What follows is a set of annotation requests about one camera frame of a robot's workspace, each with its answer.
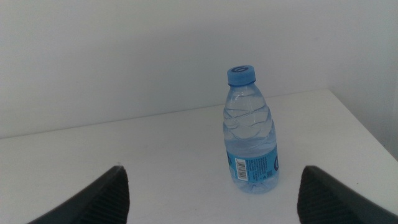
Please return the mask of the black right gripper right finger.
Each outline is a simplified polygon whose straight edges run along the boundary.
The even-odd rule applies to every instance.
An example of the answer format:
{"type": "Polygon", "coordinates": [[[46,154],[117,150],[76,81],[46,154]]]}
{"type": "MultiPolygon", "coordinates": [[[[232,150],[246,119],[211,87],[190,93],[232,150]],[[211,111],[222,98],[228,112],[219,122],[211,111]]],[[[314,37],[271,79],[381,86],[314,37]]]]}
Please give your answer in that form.
{"type": "Polygon", "coordinates": [[[397,215],[368,200],[317,166],[301,175],[297,213],[301,223],[397,223],[397,215]]]}

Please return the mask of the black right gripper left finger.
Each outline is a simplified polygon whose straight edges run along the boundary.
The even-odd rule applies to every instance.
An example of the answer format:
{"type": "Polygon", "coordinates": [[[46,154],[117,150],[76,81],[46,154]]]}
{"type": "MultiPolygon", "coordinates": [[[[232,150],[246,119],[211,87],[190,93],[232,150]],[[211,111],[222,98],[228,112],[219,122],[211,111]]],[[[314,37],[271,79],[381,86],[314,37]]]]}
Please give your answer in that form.
{"type": "Polygon", "coordinates": [[[129,206],[126,170],[123,166],[114,166],[73,197],[31,222],[125,224],[129,206]]]}

